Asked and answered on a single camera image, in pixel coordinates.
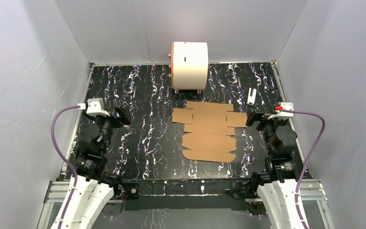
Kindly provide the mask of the brown cardboard box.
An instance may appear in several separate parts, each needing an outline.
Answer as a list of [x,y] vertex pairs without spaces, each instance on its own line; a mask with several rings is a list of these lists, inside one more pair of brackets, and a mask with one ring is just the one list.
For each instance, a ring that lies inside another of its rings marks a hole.
[[174,108],[172,122],[184,124],[182,155],[189,160],[231,163],[235,129],[246,127],[246,113],[235,112],[232,104],[188,101]]

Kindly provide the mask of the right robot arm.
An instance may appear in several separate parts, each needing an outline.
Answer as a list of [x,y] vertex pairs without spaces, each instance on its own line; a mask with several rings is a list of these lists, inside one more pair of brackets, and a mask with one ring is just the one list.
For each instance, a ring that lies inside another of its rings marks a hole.
[[304,171],[294,159],[297,134],[289,126],[291,116],[282,107],[275,114],[249,109],[246,126],[258,122],[267,156],[265,171],[253,172],[248,182],[236,182],[226,194],[235,199],[260,198],[274,229],[309,228],[298,181]]

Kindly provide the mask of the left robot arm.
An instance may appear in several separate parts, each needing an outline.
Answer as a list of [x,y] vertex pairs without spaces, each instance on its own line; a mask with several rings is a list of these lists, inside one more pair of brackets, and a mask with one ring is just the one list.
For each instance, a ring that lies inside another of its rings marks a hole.
[[[72,171],[66,197],[51,226],[53,229],[90,229],[106,203],[125,193],[121,177],[105,172],[105,167],[114,129],[131,124],[130,108],[115,107],[116,116],[107,113],[102,105],[96,111],[92,111],[92,108],[93,105],[88,104],[64,108],[54,116],[51,124],[54,148]],[[72,109],[82,110],[82,114],[99,127],[98,135],[89,143],[82,144],[74,166],[59,149],[55,137],[57,119],[62,113]]]

